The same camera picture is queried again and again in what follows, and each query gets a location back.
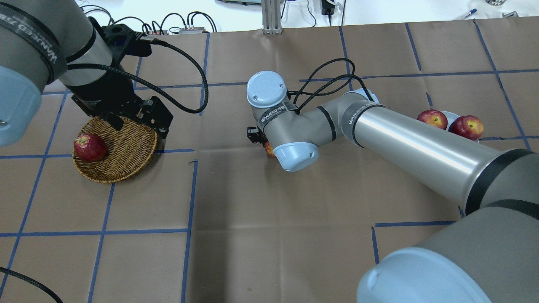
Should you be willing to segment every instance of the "red apple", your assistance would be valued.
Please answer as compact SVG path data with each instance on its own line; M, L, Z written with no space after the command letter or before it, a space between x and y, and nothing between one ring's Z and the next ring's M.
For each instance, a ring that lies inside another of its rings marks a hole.
M100 136L82 134L73 142L77 156L83 161L95 162L103 159L107 154L107 144Z
M417 116L417 120L441 129L447 128L447 117L444 113L434 109L429 109L428 111L420 113L419 116Z
M483 123L476 116L462 116L451 123L449 131L475 141L483 134Z

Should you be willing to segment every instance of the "black cable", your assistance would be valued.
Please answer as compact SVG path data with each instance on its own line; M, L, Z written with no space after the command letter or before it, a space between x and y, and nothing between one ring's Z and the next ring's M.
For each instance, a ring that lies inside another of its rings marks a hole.
M86 12L84 12L84 15L89 14L89 13L94 12L94 11L104 12L105 14L108 15L108 24L107 24L107 26L110 25L111 22L114 21L114 19L110 16L110 14L108 12L106 12L104 10L101 10L101 9L93 9L93 10L86 11Z
M307 0L307 10L309 11L310 16L314 19L314 24L311 27L315 27L316 26L316 18L314 17L313 13L310 11L309 0Z
M333 60L330 60L330 61L327 61L326 63L320 65L319 67L317 67L309 76L309 78L307 78L307 81L303 84L303 86L300 88L299 91L297 92L290 92L292 95L295 95L296 97L294 98L294 101L293 103L296 104L296 102L298 101L298 97L299 95L313 95L313 93L307 93L307 92L304 92L303 90L305 89L305 87L307 87L307 85L310 83L310 81L312 80L312 78L314 77L314 75L316 75L316 73L321 70L322 68L324 68L325 66L331 64L331 63L334 63L334 62L338 62L338 61L346 61L348 63L350 63L350 65L352 66L352 72L350 74L354 74L356 72L356 65L354 64L354 62L348 58L337 58L337 59L333 59ZM326 96L326 95L331 95L333 93L336 93L338 91L340 91L342 88L344 88L345 86L347 86L350 82L352 81L352 79L348 79L348 81L346 81L343 85L341 85L339 88L337 89L334 89L333 91L331 92L328 92L328 93L319 93L318 95L319 96Z
M57 303L63 303L62 300L60 299L60 297L57 294L55 294L54 291L52 291L47 286L39 283L38 281L36 281L36 280L34 280L34 279L30 278L30 277L27 277L27 276L25 276L25 275L23 275L21 273L16 272L16 271L8 270L7 268L3 268L3 267L0 267L0 272L6 273L6 274L8 274L10 276L13 276L15 278L19 278L22 281L28 282L28 283L32 284L33 286L39 288L40 290L44 291L45 293L47 293Z
M287 2L287 0L285 0L285 3L282 5L281 20L282 20L282 16L285 14L286 2Z
M98 9L95 9L95 10L89 10L87 12L85 12L84 14L86 15L87 13L90 13L90 12L93 12L93 11L102 11L104 13L106 13L108 15L108 25L110 25L112 22L114 22L114 19L112 18L112 16L110 15L110 12L105 9L104 7L102 6L99 6L99 5L93 5L93 4L87 4L87 5L83 5L83 6L80 6L80 8L82 8L82 11L84 12L84 8L87 8L87 7L93 7L93 8L98 8Z
M170 28L169 28L169 32L171 32L171 33L175 33L175 34L178 34L178 33L179 33L179 31L180 31L181 29L182 29L181 27L178 27L178 26L173 26L173 27L170 27Z
M148 82L148 81L146 81L144 79L141 79L141 78L139 78L139 77L137 77L137 76L135 76L133 74L130 74L128 72L120 70L120 69L118 69L116 67L111 67L111 66L101 65L101 64L93 64L93 63L83 63L83 64L70 64L70 65L67 66L67 70L70 71L70 70L80 70L80 69L90 68L90 69L113 72L113 73L122 75L122 76L124 76L126 78L129 78L129 79L131 79L133 81L137 81L140 84L145 85L145 86L153 89L155 92L159 93L160 95L165 97L167 100L169 100L172 104L174 104L176 107L178 107L179 109L181 109L181 110L183 110L185 112L188 112L188 113L191 113L191 114L198 114L201 111L203 111L206 108L206 106L208 105L209 91L208 91L208 81L206 80L206 75L204 74L204 70L202 69L202 67L198 64L198 62L196 62L186 52L182 51L181 49L179 49L179 48L177 48L177 47L175 47L175 46L173 46L171 44L168 44L165 41L154 39L154 40L150 41L150 43L165 46L165 47L168 47L168 48L180 53L181 55L186 57L187 60L191 61L191 63L193 63L194 66L198 69L198 71L200 72L200 74L202 76L202 84L204 86L204 102L202 103L200 108L198 108L198 109L187 108L187 107L181 105L178 101L176 101L173 97L171 97L169 94L167 94L164 90L160 89L156 85L151 84L150 82Z
M193 13L193 15L191 16L191 25L193 25L193 26L195 25L195 23L193 22L193 19L195 18L196 15L202 15L202 16L206 17L208 22L210 22L211 30L213 32L217 32L217 26L215 25L215 22L210 17L210 15L208 15L207 13L204 13L204 12L200 12L200 11L190 12L189 14L191 14L191 13Z
M182 17L182 15L176 13L176 12L171 12L170 14L166 15L164 18L163 18L163 21L161 21L161 28L163 28L163 25L165 24L165 21L167 20L168 17L170 16L179 16L181 19L182 19L182 22L183 22L183 27L186 29L187 28L187 24L185 23L185 19Z
M142 24L145 24L145 23L146 23L146 22L144 22L144 21L143 21L142 19L140 19L140 18L133 17L133 16L127 16L127 17L123 17L123 18L121 18L121 19L118 19L118 20L114 21L111 25L116 24L116 23L118 23L118 22L120 22L120 21L123 21L123 20L125 20L125 19L136 19L136 20L142 22Z
M346 9L346 0L344 0L344 4L342 5L342 20L341 20L341 26L344 25L344 10Z
M208 15L207 13L201 12L201 11L192 11L192 12L190 12L187 15L187 24L189 24L189 16L191 16L191 25L194 25L193 19L198 14L201 14L204 17L206 17L206 19L208 19L208 21L212 24L212 28L215 28L215 31L217 31L217 26L215 25L215 22L213 21L213 18L211 18L210 15Z
M151 33L151 26L148 23L142 24L142 32L149 35Z
M112 22L111 25L117 24L118 22L123 21L125 19L135 19L135 20L138 20L138 21L142 22L142 32L146 33L147 35L150 34L151 26L148 23L144 22L142 19L137 18L137 17L133 17L133 16L127 16L127 17L123 17L121 19L118 19L118 20Z
M302 110L305 105L307 105L314 97L318 96L319 93L321 91L323 91L324 89L326 89L328 86L330 86L331 84L333 84L334 82L336 81L339 81L343 78L349 78L349 79L355 79L357 81L359 81L359 83L361 84L361 87L365 90L365 93L367 94L367 98L372 101L372 102L375 102L374 99L372 98L371 94L369 93L367 87L365 86L365 83L363 83L363 80L361 80L360 77L356 76L356 75L353 75L353 74L344 74L344 75L340 75L338 77L335 77L333 78L332 80L328 81L326 84L322 85L322 87L320 87L319 89L316 90L316 92L314 92L311 96L309 96L307 98L307 100L305 100L299 107L298 107L298 110Z
M163 29L159 26L159 23L155 22L155 21L151 21L151 28L154 29L154 33L157 33L157 31L155 30L155 26L154 26L154 23L157 24L157 28L159 28L159 36L161 34L163 34Z

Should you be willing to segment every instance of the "black band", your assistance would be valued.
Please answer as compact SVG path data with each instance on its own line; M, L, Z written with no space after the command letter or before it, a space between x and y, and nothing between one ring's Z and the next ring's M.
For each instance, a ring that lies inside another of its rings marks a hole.
M277 118L282 113L290 112L290 111L297 111L298 107L295 104L290 103L289 101L283 101L275 106L270 107L267 111L260 116L260 119L258 120L258 128L264 131L264 127L272 121L273 119Z
M39 21L36 17L32 16L31 14L29 14L29 13L23 11L22 9L20 9L20 8L18 8L16 6L13 6L11 4L0 1L0 5L11 8L12 10L16 11L17 13L23 15L25 18L30 19L32 22L35 23L35 25L37 27L39 27L39 29L41 31L43 31L45 34L47 34L47 36L49 36L54 41L54 43L59 44L58 39L56 38L54 33L52 33L52 31L47 26L45 26L45 24L43 24L43 22Z
M95 33L95 29L92 29L92 36L91 36L90 40L88 40L88 43L86 43L86 45L83 48L81 48L78 52L76 52L76 53L72 54L71 56L67 57L66 58L67 63L71 63L71 62L79 59L80 57L82 57L82 55L84 55L85 53L87 53L92 48L92 46L94 45L96 36L97 35Z
M328 119L329 128L331 128L331 141L335 141L335 139L337 138L337 132L335 131L335 124L333 123L331 116L329 115L328 111L322 106L317 106L316 108L318 108L322 112L322 114L326 116L326 119Z
M0 2L0 26L28 42L40 55L49 71L47 84L67 71L67 62L54 34L27 12Z
M516 210L518 212L521 212L525 215L528 215L532 218L539 220L539 204L535 204L535 203L523 201L523 200L507 199L507 200L496 201L494 203L487 205L486 207L491 207L491 206Z
M479 209L487 189L506 167L516 160L531 154L533 152L526 149L514 149L494 159L475 180L466 201L466 214L469 215Z
M350 105L343 113L342 120L343 125L341 126L342 133L348 140L354 142L357 146L363 148L356 139L356 124L360 119L360 116L369 108L372 107L384 107L379 103L374 103L369 100L361 100Z

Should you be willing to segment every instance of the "blue joint cap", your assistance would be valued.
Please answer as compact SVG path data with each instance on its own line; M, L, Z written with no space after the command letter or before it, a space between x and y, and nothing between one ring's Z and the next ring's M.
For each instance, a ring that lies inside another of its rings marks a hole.
M273 148L273 153L285 171L298 171L318 159L318 147L307 142L292 142Z
M286 85L276 72L262 71L247 82L247 100L256 108L269 108L286 97Z
M13 144L41 105L41 92L27 77L0 66L0 147Z
M372 96L372 99L374 100L374 102L376 103L380 103L380 101L378 101L378 97L376 97L375 94L372 93L372 91L370 89L367 88L367 91L369 91L369 94ZM356 89L355 91L349 91L347 93L344 93L345 95L346 94L349 94L349 93L356 93L356 94L360 94L362 96L364 96L367 100L369 100L369 97L367 97L367 93L365 92L364 89L360 88L360 89Z

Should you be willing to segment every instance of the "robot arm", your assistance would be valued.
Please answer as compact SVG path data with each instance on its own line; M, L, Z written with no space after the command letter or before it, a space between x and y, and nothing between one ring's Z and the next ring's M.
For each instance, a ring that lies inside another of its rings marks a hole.
M123 24L101 28L72 0L0 2L0 25L0 146L23 136L43 88L56 79L88 116L115 129L123 125L119 116L126 116L167 136L172 114L159 98L142 100L132 82L118 73L68 70L69 65L99 64L123 71L120 61L126 54L151 54L143 33Z
M301 114L286 91L270 71L247 84L258 127L286 171L312 164L319 146L345 136L466 210L368 271L358 302L537 302L539 154L477 144L386 109L363 89Z

